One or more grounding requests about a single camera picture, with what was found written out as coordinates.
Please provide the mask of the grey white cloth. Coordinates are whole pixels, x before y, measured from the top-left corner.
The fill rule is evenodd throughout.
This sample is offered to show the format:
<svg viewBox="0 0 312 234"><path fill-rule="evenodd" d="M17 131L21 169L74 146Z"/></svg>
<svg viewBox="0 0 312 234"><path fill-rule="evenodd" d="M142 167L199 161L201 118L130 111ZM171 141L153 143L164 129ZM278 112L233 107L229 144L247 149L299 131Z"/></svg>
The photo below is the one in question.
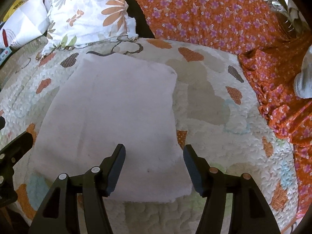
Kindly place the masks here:
<svg viewBox="0 0 312 234"><path fill-rule="evenodd" d="M299 98L312 98L312 46L309 47L304 56L301 71L295 77L293 89Z"/></svg>

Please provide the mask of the light blue patterned box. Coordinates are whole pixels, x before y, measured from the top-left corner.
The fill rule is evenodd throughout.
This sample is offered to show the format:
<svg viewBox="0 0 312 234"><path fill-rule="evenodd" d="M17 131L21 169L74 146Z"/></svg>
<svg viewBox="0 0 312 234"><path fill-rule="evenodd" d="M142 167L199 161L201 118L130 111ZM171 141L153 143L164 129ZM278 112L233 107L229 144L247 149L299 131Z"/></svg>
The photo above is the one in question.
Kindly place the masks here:
<svg viewBox="0 0 312 234"><path fill-rule="evenodd" d="M10 47L0 48L0 66L10 57L12 50Z"/></svg>

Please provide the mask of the white floral embroidered shirt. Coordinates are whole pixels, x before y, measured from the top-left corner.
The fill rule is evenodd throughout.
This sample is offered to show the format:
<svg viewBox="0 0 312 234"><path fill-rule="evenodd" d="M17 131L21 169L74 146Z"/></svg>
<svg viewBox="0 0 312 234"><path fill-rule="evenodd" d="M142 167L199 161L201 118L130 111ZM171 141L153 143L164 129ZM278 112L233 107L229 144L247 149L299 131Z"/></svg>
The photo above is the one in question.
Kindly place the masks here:
<svg viewBox="0 0 312 234"><path fill-rule="evenodd" d="M123 54L86 54L52 101L32 153L49 180L80 175L118 144L125 162L112 199L171 202L192 190L172 109L171 67Z"/></svg>

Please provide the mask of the yellow plastic bag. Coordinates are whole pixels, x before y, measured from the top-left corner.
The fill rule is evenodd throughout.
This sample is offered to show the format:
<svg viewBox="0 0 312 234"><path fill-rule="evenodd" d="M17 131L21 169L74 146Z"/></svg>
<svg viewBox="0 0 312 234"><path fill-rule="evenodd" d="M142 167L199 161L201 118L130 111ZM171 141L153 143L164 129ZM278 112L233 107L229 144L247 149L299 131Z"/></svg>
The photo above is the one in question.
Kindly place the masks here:
<svg viewBox="0 0 312 234"><path fill-rule="evenodd" d="M27 1L28 0L15 0L12 6L6 12L5 16L3 17L2 22L6 22L13 15L13 13Z"/></svg>

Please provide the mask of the orange floral fabric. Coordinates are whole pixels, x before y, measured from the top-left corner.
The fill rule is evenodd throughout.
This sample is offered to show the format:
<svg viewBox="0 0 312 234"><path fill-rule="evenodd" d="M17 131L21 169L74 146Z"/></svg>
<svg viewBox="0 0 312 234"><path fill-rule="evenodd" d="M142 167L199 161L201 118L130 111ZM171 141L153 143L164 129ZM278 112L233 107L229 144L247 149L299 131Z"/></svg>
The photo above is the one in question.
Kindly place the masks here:
<svg viewBox="0 0 312 234"><path fill-rule="evenodd" d="M297 216L311 204L311 100L294 91L311 32L288 33L264 0L127 0L141 37L205 45L238 56L259 112L294 146Z"/></svg>

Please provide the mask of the quilted patchwork bedspread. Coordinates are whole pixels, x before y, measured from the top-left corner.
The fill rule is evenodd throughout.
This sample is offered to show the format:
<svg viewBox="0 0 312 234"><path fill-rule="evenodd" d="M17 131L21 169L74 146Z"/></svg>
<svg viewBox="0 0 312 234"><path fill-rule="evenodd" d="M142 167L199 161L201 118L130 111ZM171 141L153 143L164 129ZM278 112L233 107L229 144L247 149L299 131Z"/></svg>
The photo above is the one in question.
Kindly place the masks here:
<svg viewBox="0 0 312 234"><path fill-rule="evenodd" d="M230 175L249 173L280 230L293 221L299 199L293 146L276 138L260 115L256 94L237 56L195 44L140 38L54 50L39 61L36 55L45 44L44 37L37 38L1 65L1 114L6 120L1 148L24 131L33 135L39 147L40 130L52 101L87 55L114 52L161 63L177 74L169 95L179 156L181 147L191 144L210 166ZM29 226L52 184L51 171L35 168L35 146L14 166L18 199L10 206ZM117 199L117 194L116 189L104 203L116 233L195 233L205 202L195 191L183 196L179 192L169 202Z"/></svg>

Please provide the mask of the white floral pillow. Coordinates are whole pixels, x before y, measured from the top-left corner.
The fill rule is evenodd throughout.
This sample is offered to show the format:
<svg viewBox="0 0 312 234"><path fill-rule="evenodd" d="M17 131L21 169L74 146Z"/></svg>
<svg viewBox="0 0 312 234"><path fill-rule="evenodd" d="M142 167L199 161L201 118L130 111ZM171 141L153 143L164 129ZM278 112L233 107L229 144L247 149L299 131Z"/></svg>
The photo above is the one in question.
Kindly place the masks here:
<svg viewBox="0 0 312 234"><path fill-rule="evenodd" d="M126 0L49 0L48 43L41 56L55 49L82 48L90 43L135 40L136 21Z"/></svg>

